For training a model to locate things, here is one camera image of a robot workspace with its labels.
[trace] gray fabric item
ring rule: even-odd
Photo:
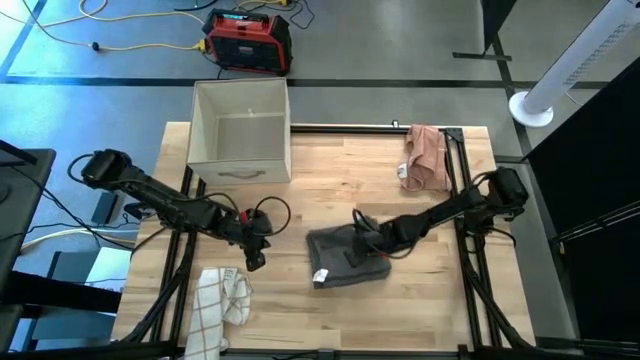
[[[344,252],[351,251],[354,234],[353,226],[313,230],[307,234],[311,274],[315,274],[320,269],[328,270],[324,282],[313,281],[314,288],[347,286],[389,276],[391,263],[381,256],[370,257],[356,268],[349,265]]]

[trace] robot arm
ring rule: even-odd
[[[485,180],[489,181],[487,196],[480,194],[478,189]],[[356,210],[353,248],[345,256],[349,264],[356,267],[369,256],[411,249],[431,228],[457,216],[464,216],[468,233],[487,234],[495,216],[513,220],[524,211],[522,206],[528,198],[529,194],[515,170],[498,168],[483,174],[478,184],[417,215],[401,215],[377,225]]]
[[[259,269],[266,262],[261,250],[270,244],[264,236],[273,230],[262,211],[239,212],[208,197],[189,198],[146,175],[132,165],[127,154],[112,149],[96,151],[81,174],[83,182],[93,189],[120,190],[139,200],[143,207],[155,210],[165,227],[196,230],[240,246],[249,271]],[[130,213],[137,218],[141,216],[139,211]]]

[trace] plaid dish towel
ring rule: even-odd
[[[202,270],[193,299],[185,360],[218,360],[229,347],[222,321],[242,325],[249,319],[249,279],[238,268]]]

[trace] concrete floor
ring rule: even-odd
[[[451,52],[481,51],[481,11],[476,0],[308,0],[316,14],[307,30],[291,27],[293,79],[501,80],[495,61],[453,59]],[[33,7],[36,0],[30,0]],[[87,9],[100,0],[87,1]],[[605,0],[521,0],[500,37],[518,81],[536,81],[606,3]],[[112,1],[100,13],[113,17],[169,11],[192,0]],[[231,8],[230,0],[218,7]],[[20,0],[3,1],[0,11],[26,18]],[[47,23],[77,16],[73,1],[49,0],[39,20]],[[196,13],[204,18],[206,13]],[[303,13],[299,21],[308,15]],[[0,17],[0,59],[10,54],[23,27]],[[128,46],[145,42],[193,45],[202,33],[193,19],[181,16],[104,23],[81,20],[50,28],[65,39]],[[634,31],[583,80],[609,81],[640,56]],[[52,41],[32,30],[8,67],[9,77],[47,83],[50,77],[197,79],[215,77],[218,68],[195,52],[144,49],[94,53]],[[256,76],[224,72],[225,78]],[[190,86],[86,86],[0,83],[0,137],[19,147],[51,147],[56,159],[48,187],[74,213],[88,219],[99,192],[66,176],[69,161],[106,147],[129,153],[152,170],[167,121],[188,121]],[[485,125],[496,155],[522,155],[516,127],[507,111],[502,86],[496,88],[290,87],[292,121],[297,123]],[[571,91],[579,102],[597,90]],[[527,129],[533,146],[567,119],[579,105],[567,97],[556,105],[556,118],[543,129]],[[519,168],[528,183],[528,172]],[[513,224],[520,239],[517,255],[533,328],[537,336],[574,336],[573,327],[544,238],[534,200]],[[69,221],[49,202],[41,202],[33,224]],[[54,229],[34,231],[26,241]],[[59,238],[21,256],[15,268],[44,275],[53,252],[95,249],[90,237]]]

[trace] bin handle cutout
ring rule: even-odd
[[[253,179],[256,178],[260,175],[264,175],[266,174],[266,172],[262,171],[262,170],[257,170],[257,171],[236,171],[236,172],[228,172],[228,173],[218,173],[219,176],[230,176],[230,177],[234,177],[236,179],[243,179],[243,180],[248,180],[248,179]]]

